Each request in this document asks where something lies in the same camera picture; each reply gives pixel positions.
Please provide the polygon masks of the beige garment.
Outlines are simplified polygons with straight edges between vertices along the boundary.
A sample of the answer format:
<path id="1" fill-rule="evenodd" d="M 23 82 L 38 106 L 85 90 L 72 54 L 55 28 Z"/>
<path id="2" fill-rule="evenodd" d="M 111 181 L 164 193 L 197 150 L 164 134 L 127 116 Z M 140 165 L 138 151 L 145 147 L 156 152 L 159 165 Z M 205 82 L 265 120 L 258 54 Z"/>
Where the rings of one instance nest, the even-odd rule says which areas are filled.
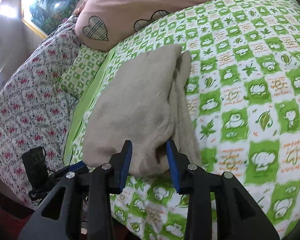
<path id="1" fill-rule="evenodd" d="M 173 140 L 190 162 L 201 156 L 185 85 L 191 54 L 178 44 L 124 62 L 97 99 L 83 141 L 83 162 L 107 163 L 124 142 L 133 144 L 129 174 L 152 177 L 168 168 L 166 142 Z"/>

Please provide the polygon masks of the framed landscape painting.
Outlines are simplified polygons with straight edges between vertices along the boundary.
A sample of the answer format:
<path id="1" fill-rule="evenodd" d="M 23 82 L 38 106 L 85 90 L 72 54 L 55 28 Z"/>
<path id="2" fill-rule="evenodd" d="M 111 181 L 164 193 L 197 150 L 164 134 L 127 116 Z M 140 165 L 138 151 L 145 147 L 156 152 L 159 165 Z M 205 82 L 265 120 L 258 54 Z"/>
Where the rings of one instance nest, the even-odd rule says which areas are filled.
<path id="1" fill-rule="evenodd" d="M 21 0 L 22 22 L 35 34 L 46 38 L 66 21 L 80 0 Z"/>

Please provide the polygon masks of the green checkered bed sheet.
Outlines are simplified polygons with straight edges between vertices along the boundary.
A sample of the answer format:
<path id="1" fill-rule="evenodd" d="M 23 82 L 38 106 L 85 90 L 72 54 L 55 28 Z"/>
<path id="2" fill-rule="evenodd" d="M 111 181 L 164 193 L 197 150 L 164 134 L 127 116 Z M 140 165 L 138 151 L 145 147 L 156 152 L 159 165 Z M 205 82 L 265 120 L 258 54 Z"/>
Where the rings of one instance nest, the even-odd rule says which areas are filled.
<path id="1" fill-rule="evenodd" d="M 75 110 L 65 165 L 82 159 L 89 115 L 121 64 L 172 43 L 191 53 L 185 93 L 202 168 L 233 173 L 286 237 L 300 221 L 296 0 L 214 0 L 169 14 L 120 42 Z"/>

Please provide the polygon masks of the pink heart pattern quilt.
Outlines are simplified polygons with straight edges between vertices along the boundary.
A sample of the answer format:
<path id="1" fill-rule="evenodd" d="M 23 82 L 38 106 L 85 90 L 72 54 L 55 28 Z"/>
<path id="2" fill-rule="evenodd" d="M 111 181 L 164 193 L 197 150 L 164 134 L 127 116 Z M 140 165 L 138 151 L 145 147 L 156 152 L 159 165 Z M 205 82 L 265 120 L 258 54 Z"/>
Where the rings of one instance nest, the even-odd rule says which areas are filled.
<path id="1" fill-rule="evenodd" d="M 173 12 L 213 0 L 84 0 L 75 33 L 94 50 L 109 51 L 125 38 Z"/>

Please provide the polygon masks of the small green checkered pillow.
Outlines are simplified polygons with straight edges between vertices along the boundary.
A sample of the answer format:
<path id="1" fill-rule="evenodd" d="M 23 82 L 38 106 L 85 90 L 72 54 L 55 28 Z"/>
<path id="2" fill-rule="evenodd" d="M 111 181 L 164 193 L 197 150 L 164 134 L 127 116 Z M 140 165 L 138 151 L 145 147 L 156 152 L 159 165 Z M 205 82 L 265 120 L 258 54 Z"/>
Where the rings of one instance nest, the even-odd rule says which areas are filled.
<path id="1" fill-rule="evenodd" d="M 60 89 L 79 99 L 95 78 L 106 57 L 107 53 L 82 45 L 73 64 L 60 78 Z"/>

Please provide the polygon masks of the floral pattern quilt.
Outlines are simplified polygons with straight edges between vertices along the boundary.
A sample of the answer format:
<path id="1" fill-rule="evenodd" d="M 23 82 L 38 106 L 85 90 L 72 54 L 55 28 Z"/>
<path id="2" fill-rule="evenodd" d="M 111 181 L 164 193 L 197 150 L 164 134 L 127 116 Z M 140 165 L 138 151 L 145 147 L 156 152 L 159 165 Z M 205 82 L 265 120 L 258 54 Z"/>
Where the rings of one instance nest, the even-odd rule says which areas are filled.
<path id="1" fill-rule="evenodd" d="M 51 33 L 0 91 L 0 180 L 26 207 L 36 209 L 21 156 L 43 147 L 50 170 L 64 165 L 63 154 L 77 99 L 58 81 L 77 57 L 77 16 Z"/>

